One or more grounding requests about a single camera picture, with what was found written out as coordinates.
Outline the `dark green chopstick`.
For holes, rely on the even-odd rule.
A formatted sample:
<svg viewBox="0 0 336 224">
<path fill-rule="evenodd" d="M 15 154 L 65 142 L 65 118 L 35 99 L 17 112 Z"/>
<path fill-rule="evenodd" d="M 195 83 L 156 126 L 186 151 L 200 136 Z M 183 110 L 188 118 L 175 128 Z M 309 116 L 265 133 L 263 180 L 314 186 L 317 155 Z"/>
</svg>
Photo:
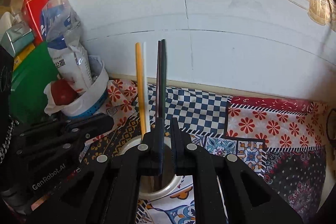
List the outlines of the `dark green chopstick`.
<svg viewBox="0 0 336 224">
<path fill-rule="evenodd" d="M 159 92 L 159 114 L 163 119 L 165 117 L 165 100 L 166 100 L 166 41 L 165 39 L 161 40 L 161 55 L 160 55 L 160 92 Z"/>
</svg>

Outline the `yellow chopstick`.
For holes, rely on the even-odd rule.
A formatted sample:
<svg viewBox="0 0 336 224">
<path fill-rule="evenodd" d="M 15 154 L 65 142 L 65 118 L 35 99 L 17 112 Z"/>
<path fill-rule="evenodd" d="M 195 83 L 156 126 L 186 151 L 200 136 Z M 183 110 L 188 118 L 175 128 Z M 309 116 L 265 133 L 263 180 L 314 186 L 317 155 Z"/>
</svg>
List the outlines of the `yellow chopstick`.
<svg viewBox="0 0 336 224">
<path fill-rule="evenodd" d="M 146 134 L 146 107 L 145 107 L 145 94 L 144 94 L 144 70 L 143 70 L 143 58 L 142 58 L 142 48 L 141 43 L 135 44 L 135 62 L 136 62 L 136 73 L 137 73 L 137 87 L 138 87 L 138 107 L 139 107 L 139 117 L 141 124 L 141 137 L 143 138 Z"/>
</svg>

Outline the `white chopstick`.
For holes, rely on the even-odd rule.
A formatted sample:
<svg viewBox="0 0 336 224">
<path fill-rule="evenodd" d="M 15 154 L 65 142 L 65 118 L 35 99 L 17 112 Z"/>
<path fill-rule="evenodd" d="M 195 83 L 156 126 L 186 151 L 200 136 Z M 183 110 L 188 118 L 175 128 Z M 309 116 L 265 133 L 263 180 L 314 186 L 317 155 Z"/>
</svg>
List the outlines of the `white chopstick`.
<svg viewBox="0 0 336 224">
<path fill-rule="evenodd" d="M 144 108 L 145 108 L 145 126 L 146 132 L 150 132 L 150 114 L 149 114 L 149 97 L 148 97 L 148 84 L 147 84 L 147 69 L 146 69 L 146 43 L 143 42 L 141 45 L 142 53 L 142 69 L 143 69 L 143 97 L 144 97 Z"/>
</svg>

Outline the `blue perforated basket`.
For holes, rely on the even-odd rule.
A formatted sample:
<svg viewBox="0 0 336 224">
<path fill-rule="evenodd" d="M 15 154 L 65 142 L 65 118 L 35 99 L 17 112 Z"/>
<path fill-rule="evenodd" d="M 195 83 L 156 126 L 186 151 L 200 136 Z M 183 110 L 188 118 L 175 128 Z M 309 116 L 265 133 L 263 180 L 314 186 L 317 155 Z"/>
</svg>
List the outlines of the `blue perforated basket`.
<svg viewBox="0 0 336 224">
<path fill-rule="evenodd" d="M 104 61 L 100 56 L 89 55 L 91 72 L 96 76 L 92 86 L 81 96 L 68 105 L 57 106 L 52 96 L 51 87 L 55 81 L 50 82 L 44 89 L 48 102 L 44 112 L 48 115 L 61 111 L 69 119 L 92 116 L 104 103 L 108 97 L 107 84 L 108 73 L 105 70 Z"/>
</svg>

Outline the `white plastic cup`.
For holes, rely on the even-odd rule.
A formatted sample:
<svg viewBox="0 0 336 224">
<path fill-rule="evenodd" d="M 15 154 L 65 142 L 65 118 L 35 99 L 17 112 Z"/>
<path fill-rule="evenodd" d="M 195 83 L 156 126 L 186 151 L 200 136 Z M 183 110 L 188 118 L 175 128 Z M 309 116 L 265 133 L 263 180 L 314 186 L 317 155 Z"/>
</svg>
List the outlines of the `white plastic cup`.
<svg viewBox="0 0 336 224">
<path fill-rule="evenodd" d="M 171 140 L 164 137 L 162 163 L 158 169 L 157 163 L 146 166 L 146 173 L 141 176 L 139 185 L 139 199 L 156 200 L 171 194 L 182 181 L 182 176 L 174 172 L 172 162 Z"/>
</svg>

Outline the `red tomato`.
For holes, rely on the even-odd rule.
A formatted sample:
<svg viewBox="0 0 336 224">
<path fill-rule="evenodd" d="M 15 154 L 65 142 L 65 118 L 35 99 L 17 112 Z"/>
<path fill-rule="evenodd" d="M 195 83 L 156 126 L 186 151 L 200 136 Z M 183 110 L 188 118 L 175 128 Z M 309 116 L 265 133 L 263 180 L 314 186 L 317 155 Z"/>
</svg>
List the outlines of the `red tomato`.
<svg viewBox="0 0 336 224">
<path fill-rule="evenodd" d="M 78 98 L 78 94 L 64 79 L 59 79 L 51 84 L 51 94 L 57 106 L 71 104 Z"/>
</svg>

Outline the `white blue plastic bag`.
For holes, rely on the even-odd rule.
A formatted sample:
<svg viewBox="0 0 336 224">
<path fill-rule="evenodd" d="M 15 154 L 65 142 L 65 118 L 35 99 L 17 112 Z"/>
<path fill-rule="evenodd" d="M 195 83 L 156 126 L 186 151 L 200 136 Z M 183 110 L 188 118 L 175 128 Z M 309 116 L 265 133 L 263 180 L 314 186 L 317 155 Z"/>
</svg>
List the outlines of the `white blue plastic bag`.
<svg viewBox="0 0 336 224">
<path fill-rule="evenodd" d="M 42 8 L 41 31 L 61 77 L 78 94 L 92 85 L 86 49 L 81 44 L 80 18 L 68 0 L 50 0 Z"/>
</svg>

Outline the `patchwork patterned tablecloth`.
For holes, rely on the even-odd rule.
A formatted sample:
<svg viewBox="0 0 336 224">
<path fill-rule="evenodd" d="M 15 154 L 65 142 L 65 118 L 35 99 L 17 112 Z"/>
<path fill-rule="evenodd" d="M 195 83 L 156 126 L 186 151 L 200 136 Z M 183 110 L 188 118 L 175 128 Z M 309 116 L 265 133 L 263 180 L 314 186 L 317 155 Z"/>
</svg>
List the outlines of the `patchwork patterned tablecloth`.
<svg viewBox="0 0 336 224">
<path fill-rule="evenodd" d="M 113 132 L 99 134 L 84 149 L 83 165 L 98 156 L 117 156 L 140 133 L 136 84 L 108 82 L 102 112 L 114 119 Z M 323 102 L 232 97 L 197 89 L 167 87 L 165 136 L 170 120 L 209 153 L 235 154 L 308 223 L 321 202 L 326 175 L 325 131 L 330 107 Z M 191 176 L 169 193 L 138 201 L 135 223 L 196 223 Z"/>
</svg>

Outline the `silver green small box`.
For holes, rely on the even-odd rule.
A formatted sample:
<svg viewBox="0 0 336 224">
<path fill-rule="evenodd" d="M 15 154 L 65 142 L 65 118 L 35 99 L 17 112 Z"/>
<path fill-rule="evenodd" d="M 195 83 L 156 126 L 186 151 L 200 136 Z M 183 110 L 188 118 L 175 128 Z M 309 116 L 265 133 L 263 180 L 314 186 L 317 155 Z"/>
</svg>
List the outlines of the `silver green small box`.
<svg viewBox="0 0 336 224">
<path fill-rule="evenodd" d="M 1 39 L 1 46 L 16 57 L 28 44 L 34 41 L 32 29 L 24 21 L 10 27 Z"/>
</svg>

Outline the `red carton box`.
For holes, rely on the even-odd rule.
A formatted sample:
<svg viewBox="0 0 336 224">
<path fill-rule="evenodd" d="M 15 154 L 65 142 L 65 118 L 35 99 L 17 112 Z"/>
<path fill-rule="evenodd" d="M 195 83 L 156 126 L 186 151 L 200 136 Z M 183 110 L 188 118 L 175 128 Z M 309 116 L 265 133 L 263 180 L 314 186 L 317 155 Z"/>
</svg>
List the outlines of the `red carton box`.
<svg viewBox="0 0 336 224">
<path fill-rule="evenodd" d="M 36 47 L 43 42 L 40 16 L 42 8 L 48 1 L 49 0 L 23 0 L 21 12 L 25 22 L 29 25 L 33 32 L 33 44 Z"/>
</svg>

